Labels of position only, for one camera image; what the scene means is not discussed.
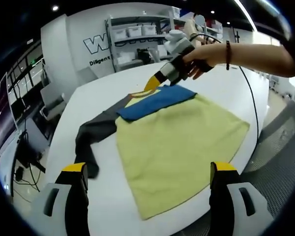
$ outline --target human hand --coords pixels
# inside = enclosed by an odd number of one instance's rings
[[[197,47],[191,53],[185,55],[183,60],[185,63],[190,63],[196,59],[205,60],[209,66],[216,66],[225,62],[226,46],[222,43],[207,44]],[[193,66],[188,76],[193,79],[199,78],[203,72],[197,66]]]

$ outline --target yellow cloth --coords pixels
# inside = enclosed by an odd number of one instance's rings
[[[119,117],[116,125],[124,172],[144,220],[203,190],[210,163],[230,162],[249,129],[198,94],[131,123]]]

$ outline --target human arm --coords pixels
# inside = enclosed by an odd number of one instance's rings
[[[226,44],[204,45],[184,57],[185,62],[195,59],[204,59],[210,66],[226,63]],[[295,76],[295,63],[282,46],[231,43],[230,64],[282,77]],[[189,74],[194,79],[200,75],[202,71],[196,67]]]

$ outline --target metal shelving unit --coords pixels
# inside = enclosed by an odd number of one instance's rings
[[[156,32],[157,35],[142,35],[139,37],[132,37],[132,38],[126,38],[122,40],[115,40],[113,37],[113,27],[114,26],[120,26],[120,25],[128,25],[128,24],[137,24],[137,23],[155,23],[156,25]],[[168,16],[159,16],[159,15],[141,15],[141,16],[127,16],[127,17],[119,17],[119,18],[108,18],[105,22],[106,26],[106,33],[108,36],[108,42],[111,52],[111,58],[112,63],[115,72],[119,72],[123,70],[124,68],[140,65],[143,64],[143,62],[139,59],[135,59],[133,61],[118,64],[117,61],[117,49],[116,44],[118,43],[125,43],[129,41],[135,41],[135,40],[143,40],[143,39],[155,39],[159,43],[163,43],[163,40],[165,40],[165,34],[161,34],[161,23],[167,23],[171,26],[171,29],[175,29],[175,25],[184,26],[185,21],[174,19],[172,17],[172,14],[170,14],[170,17]],[[160,57],[161,60],[164,59],[170,59],[171,56],[164,56]]]

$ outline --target bracelet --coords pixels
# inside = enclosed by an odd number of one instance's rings
[[[231,45],[230,42],[226,41],[226,70],[230,70],[230,62],[231,62]]]

